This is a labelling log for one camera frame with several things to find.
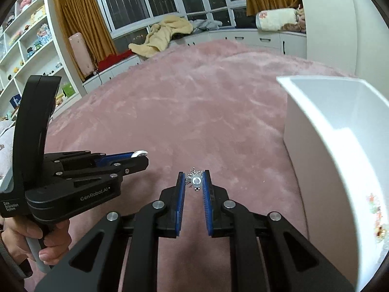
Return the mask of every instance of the pink suitcase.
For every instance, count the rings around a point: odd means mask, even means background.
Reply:
[[[69,37],[69,41],[78,67],[80,67],[83,75],[89,76],[95,70],[95,66],[92,63],[84,37],[81,33],[75,33]]]

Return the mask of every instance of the red cloth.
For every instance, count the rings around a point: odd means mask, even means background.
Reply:
[[[132,50],[127,50],[126,52],[123,52],[119,55],[109,55],[104,60],[98,63],[98,71],[104,71],[105,69],[108,69],[109,67],[113,66],[114,64],[117,64],[118,62],[128,58],[129,56],[135,55],[135,53]]]

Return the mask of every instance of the bed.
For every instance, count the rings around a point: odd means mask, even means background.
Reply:
[[[120,197],[71,219],[77,242],[111,210],[138,211],[175,185],[179,171],[209,169],[249,210],[282,213],[307,236],[296,177],[283,144],[280,75],[334,75],[320,63],[228,40],[179,46],[85,96],[49,127],[46,152],[147,150],[150,165],[125,177]],[[158,291],[230,291],[227,238],[207,236],[202,193],[186,192],[178,240],[159,241]],[[42,273],[26,280],[33,291]]]

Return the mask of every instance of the gray handle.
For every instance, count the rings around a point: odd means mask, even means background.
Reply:
[[[26,237],[26,241],[30,247],[32,255],[35,258],[36,265],[38,266],[39,270],[43,273],[49,273],[51,267],[49,265],[45,265],[43,261],[39,259],[39,251],[42,249],[39,239]]]

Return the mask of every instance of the pink plush toy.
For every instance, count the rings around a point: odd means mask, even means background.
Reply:
[[[28,6],[31,4],[32,0],[23,0],[22,3],[20,3],[20,8],[22,12],[28,8]]]

